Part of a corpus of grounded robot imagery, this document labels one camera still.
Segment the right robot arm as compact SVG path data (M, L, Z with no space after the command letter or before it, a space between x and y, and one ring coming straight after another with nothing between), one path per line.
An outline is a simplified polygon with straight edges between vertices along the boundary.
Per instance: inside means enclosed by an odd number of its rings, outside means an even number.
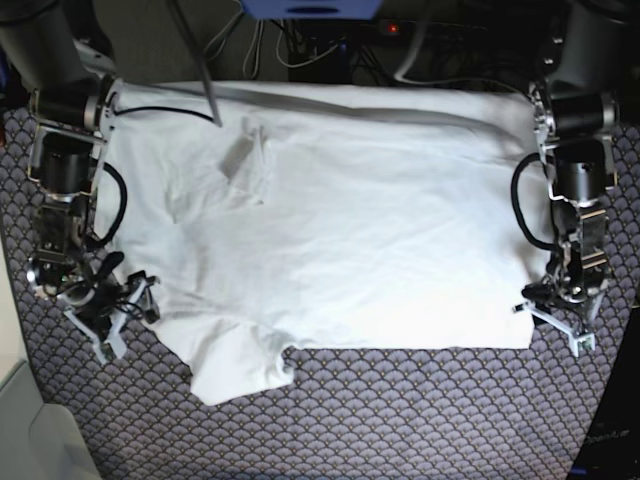
M64 303L99 363L121 359L126 323L153 323L159 309L156 277L138 271L123 283L115 278L122 252L107 254L98 268L90 263L117 233L128 203L124 179L105 161L120 83L85 67L59 1L2 2L1 47L33 89L27 174L45 194L27 280L37 295Z

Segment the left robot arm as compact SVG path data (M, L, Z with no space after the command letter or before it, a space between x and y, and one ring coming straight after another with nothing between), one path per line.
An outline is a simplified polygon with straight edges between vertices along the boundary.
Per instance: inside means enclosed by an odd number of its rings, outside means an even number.
M524 301L513 310L565 334L574 356L594 350L593 322L613 279L603 199L617 184L613 131L639 114L638 95L624 87L632 68L621 50L638 25L636 1L572 1L551 24L529 90L537 150L511 179L518 226L550 254L543 276L523 288ZM535 162L547 182L550 242L532 234L519 201L521 174Z

